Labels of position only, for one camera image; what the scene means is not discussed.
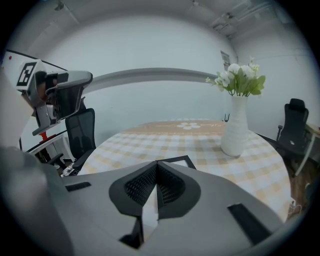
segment green leaf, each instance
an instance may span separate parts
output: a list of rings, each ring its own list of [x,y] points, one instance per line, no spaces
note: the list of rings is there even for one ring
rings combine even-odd
[[[266,76],[265,75],[261,75],[258,79],[257,79],[257,82],[258,82],[258,85],[256,87],[256,89],[258,90],[262,90],[264,87],[264,83],[266,81]]]
[[[258,89],[254,89],[254,90],[251,91],[251,94],[252,94],[252,95],[260,95],[260,94],[261,94],[261,91],[258,90]]]
[[[254,83],[254,80],[249,80],[248,83],[246,84],[246,87],[243,91],[243,94],[246,95],[250,92],[250,90],[252,89],[252,84]]]
[[[226,88],[227,88],[227,90],[229,92],[231,92],[232,90],[235,90],[235,88],[236,88],[236,77],[231,79],[230,83],[228,84],[228,86]]]
[[[238,94],[243,93],[250,81],[245,77],[242,68],[239,68],[238,74],[236,75],[236,79],[237,79],[236,92]]]
[[[258,86],[258,81],[256,78],[252,79],[246,89],[247,92],[251,92]]]
[[[265,75],[261,75],[259,76],[259,78],[257,79],[258,83],[261,85],[264,85],[265,81],[266,81],[266,76]]]

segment chair headrest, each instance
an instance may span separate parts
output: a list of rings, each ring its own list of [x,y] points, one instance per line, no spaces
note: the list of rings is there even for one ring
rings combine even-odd
[[[292,98],[290,100],[289,108],[291,110],[303,112],[306,109],[305,102],[301,99],[298,99],[298,98]]]

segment black mesh chair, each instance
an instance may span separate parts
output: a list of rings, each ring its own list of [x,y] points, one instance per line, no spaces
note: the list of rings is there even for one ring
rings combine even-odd
[[[284,127],[278,126],[277,148],[285,150],[286,155],[303,157],[308,143],[305,126],[309,111],[303,100],[292,98],[284,105],[284,113]]]
[[[87,158],[96,149],[95,117],[94,109],[87,108],[65,119],[70,150],[74,158],[76,158],[72,166],[75,170],[79,171]]]

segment ceiling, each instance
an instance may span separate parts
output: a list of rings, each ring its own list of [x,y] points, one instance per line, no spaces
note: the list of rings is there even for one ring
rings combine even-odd
[[[227,38],[276,18],[267,0],[58,0],[40,1],[22,20],[7,48],[39,57],[46,42],[98,16],[126,10],[166,11],[196,20]]]

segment checkered tablecloth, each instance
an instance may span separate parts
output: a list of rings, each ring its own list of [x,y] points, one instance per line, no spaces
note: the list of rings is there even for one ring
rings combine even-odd
[[[285,221],[291,191],[281,156],[251,131],[240,157],[225,155],[220,148],[224,127],[224,122],[212,120],[146,123],[107,139],[89,156],[79,174],[188,155],[197,170],[234,182]]]

